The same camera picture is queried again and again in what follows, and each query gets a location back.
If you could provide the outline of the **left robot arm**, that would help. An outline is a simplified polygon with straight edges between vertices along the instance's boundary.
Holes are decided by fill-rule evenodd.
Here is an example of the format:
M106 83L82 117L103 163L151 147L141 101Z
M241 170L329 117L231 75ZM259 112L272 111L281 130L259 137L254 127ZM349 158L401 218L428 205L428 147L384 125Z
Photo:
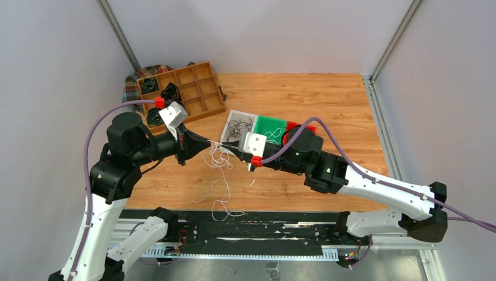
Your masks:
M184 125L179 136L154 136L135 112L112 120L99 160L85 170L86 209L76 243L64 267L50 280L123 280L131 266L155 242L178 239L178 215L159 207L115 249L109 249L116 223L136 183L141 167L174 156L180 165L210 147L209 141Z

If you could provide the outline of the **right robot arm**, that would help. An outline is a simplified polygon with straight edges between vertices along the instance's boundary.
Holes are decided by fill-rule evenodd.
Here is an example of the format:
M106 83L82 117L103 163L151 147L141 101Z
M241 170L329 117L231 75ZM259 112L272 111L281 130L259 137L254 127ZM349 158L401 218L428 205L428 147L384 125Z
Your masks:
M309 128L297 126L287 138L294 141L279 145L270 143L263 135L245 132L239 140L221 145L246 162L251 172L267 167L303 175L304 185L313 191L359 196L386 205L383 210L339 213L334 235L342 244L371 234L406 234L430 243L444 238L447 213L428 198L445 202L445 184L405 183L347 162L343 156L324 152L323 139Z

